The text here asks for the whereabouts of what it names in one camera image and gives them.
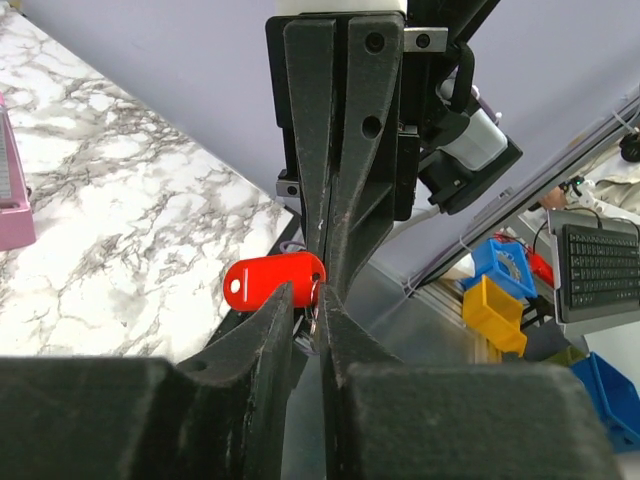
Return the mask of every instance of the marble pattern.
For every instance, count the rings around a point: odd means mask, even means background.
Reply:
[[[0,354],[196,353],[289,214],[1,3],[0,91],[39,237],[0,254]]]

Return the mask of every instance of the blue plastic crate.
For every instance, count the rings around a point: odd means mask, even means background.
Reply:
[[[471,256],[476,276],[461,280],[465,290],[476,286],[482,275],[486,275],[513,298],[520,300],[538,296],[527,254],[519,243],[501,243],[491,239],[476,248]]]
[[[640,398],[634,384],[595,353],[571,370],[591,396],[614,450],[640,450]]]

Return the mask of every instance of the table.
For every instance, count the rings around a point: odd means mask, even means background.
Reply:
[[[199,351],[290,214],[4,3],[0,91],[38,234],[0,253],[0,354]]]

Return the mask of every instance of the pink box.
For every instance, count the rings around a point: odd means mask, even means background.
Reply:
[[[0,121],[0,135],[4,137],[0,138],[0,251],[7,251],[34,243],[36,231],[16,139],[1,93]]]

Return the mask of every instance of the black keyboard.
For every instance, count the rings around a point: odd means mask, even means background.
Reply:
[[[640,251],[636,235],[565,225],[562,288],[570,310],[640,300]]]

